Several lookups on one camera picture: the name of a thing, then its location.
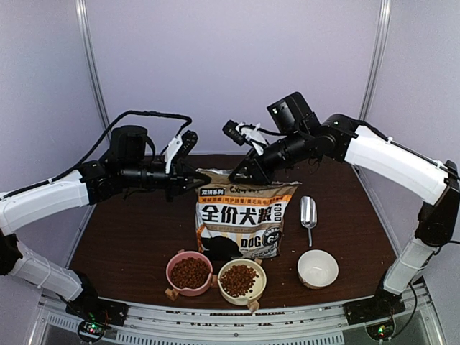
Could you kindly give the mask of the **brown dog food bag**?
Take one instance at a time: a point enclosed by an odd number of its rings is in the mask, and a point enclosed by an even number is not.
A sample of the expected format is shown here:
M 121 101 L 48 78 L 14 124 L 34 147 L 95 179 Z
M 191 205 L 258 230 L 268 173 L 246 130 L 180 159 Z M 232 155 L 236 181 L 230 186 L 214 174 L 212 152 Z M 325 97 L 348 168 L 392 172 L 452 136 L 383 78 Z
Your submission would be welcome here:
M 269 259 L 280 253 L 286 208 L 300 182 L 236 184 L 228 170 L 198 169 L 211 182 L 197 190 L 198 251 L 212 261 Z

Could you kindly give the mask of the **metal food scoop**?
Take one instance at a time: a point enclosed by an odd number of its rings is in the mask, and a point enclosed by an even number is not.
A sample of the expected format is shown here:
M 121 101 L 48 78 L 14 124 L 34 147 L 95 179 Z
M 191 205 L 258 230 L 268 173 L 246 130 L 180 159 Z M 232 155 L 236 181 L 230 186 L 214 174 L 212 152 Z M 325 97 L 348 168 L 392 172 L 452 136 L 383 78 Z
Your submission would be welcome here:
M 300 199 L 300 222 L 308 230 L 308 246 L 313 246 L 312 230 L 317 224 L 317 206 L 310 196 L 303 196 Z

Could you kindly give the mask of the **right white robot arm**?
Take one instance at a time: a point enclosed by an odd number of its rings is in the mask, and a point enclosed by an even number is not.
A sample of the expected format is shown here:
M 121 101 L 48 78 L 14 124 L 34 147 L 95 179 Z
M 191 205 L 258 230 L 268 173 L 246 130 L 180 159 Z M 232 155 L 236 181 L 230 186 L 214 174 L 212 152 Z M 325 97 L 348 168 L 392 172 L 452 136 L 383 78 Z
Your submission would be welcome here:
M 272 144 L 263 137 L 267 130 L 259 126 L 230 120 L 223 127 L 224 134 L 238 145 L 252 146 L 230 174 L 231 182 L 268 185 L 278 170 L 304 160 L 330 157 L 371 170 L 423 200 L 414 235 L 382 276 L 374 296 L 344 306 L 350 324 L 399 312 L 403 291 L 435 251 L 453 236 L 459 212 L 456 164 L 425 157 L 367 122 L 343 114 L 320 122 L 298 91 L 269 105 L 267 110 L 278 128 L 279 139 Z

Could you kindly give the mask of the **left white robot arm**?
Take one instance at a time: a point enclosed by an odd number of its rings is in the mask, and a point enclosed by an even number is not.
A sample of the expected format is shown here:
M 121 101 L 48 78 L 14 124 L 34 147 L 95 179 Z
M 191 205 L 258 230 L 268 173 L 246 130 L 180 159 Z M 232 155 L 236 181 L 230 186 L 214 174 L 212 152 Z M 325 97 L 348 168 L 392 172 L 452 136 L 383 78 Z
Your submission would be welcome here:
M 121 126 L 113 130 L 109 149 L 99 160 L 83 161 L 55 181 L 1 194 L 1 274 L 53 291 L 85 321 L 106 322 L 112 309 L 89 279 L 33 252 L 15 231 L 61 211 L 95 205 L 128 188 L 144 193 L 163 190 L 171 201 L 210 183 L 209 176 L 183 162 L 197 140 L 193 131 L 177 135 L 168 144 L 164 160 L 146 161 L 145 148 L 153 145 L 147 129 Z

